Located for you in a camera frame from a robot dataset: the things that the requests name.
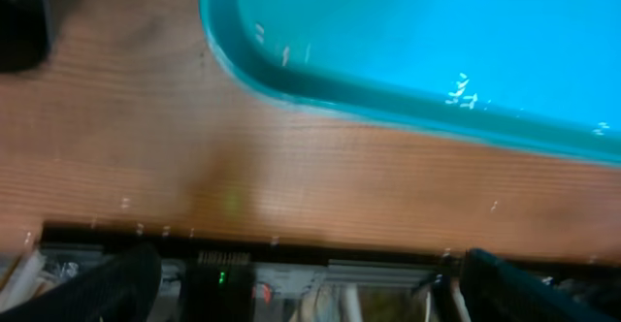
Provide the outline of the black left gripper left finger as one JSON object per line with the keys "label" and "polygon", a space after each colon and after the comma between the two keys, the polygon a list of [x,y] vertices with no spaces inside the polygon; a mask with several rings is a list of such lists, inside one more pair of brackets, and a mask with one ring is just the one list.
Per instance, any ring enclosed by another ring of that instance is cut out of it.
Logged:
{"label": "black left gripper left finger", "polygon": [[158,295],[161,258],[141,244],[1,313],[1,322],[145,321]]}

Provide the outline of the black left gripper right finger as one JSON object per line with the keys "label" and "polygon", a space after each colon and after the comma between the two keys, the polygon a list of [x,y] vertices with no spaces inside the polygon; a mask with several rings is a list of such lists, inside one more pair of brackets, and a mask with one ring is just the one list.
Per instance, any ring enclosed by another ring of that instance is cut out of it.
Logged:
{"label": "black left gripper right finger", "polygon": [[613,322],[482,249],[466,254],[459,287],[472,322]]}

